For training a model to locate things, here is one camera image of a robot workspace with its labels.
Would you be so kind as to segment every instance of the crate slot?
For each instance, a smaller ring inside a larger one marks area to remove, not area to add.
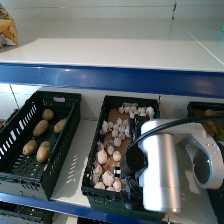
[[[5,152],[7,152],[7,148],[5,147],[5,145],[3,144],[2,146],[3,146],[3,148],[5,149]]]
[[[11,133],[11,136],[12,136],[13,140],[16,141],[16,136],[14,134],[14,131],[11,131],[10,133]]]
[[[8,141],[6,141],[6,145],[7,145],[7,146],[8,146],[8,148],[10,149],[10,145],[9,145]]]
[[[1,152],[1,154],[4,156],[4,152],[3,152],[3,150],[0,148],[0,152]]]

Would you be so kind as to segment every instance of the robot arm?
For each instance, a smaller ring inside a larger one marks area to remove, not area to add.
[[[145,122],[141,127],[141,134],[170,121],[172,120],[158,119]],[[147,167],[139,178],[145,210],[164,213],[182,211],[175,144],[187,150],[192,161],[194,178],[199,186],[217,189],[222,185],[222,154],[216,142],[207,136],[202,125],[192,123],[171,127],[145,137],[138,143],[147,158]],[[131,169],[134,169],[131,164],[126,153],[121,161],[121,172],[124,175],[131,175],[129,168],[132,166]]]

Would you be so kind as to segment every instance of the black cable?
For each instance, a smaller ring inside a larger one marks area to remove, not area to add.
[[[176,121],[171,121],[169,123],[160,125],[156,128],[153,128],[150,131],[145,132],[144,134],[140,135],[137,139],[135,139],[128,148],[134,146],[139,141],[143,140],[146,137],[152,136],[156,134],[159,131],[162,131],[167,128],[171,128],[174,126],[178,126],[181,124],[187,124],[187,123],[193,123],[193,122],[201,122],[201,121],[214,121],[214,120],[224,120],[224,115],[212,115],[212,116],[202,116],[202,117],[190,117],[190,118],[184,118]]]

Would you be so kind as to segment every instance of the white wall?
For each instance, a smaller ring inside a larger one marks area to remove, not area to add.
[[[223,0],[1,0],[14,19],[224,18]]]

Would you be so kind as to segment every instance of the potato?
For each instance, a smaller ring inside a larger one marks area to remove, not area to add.
[[[35,137],[40,137],[48,129],[48,121],[41,120],[33,130],[33,135]]]
[[[23,155],[30,156],[37,150],[37,142],[35,140],[30,140],[23,147]]]
[[[62,128],[64,127],[66,122],[66,119],[63,119],[61,121],[59,121],[55,126],[54,126],[54,133],[59,134],[62,130]]]
[[[51,144],[48,141],[44,141],[41,143],[38,151],[37,151],[37,156],[36,159],[39,163],[44,163],[48,156],[50,155],[51,152]]]
[[[54,112],[50,109],[45,109],[42,113],[42,119],[50,121],[54,118]]]

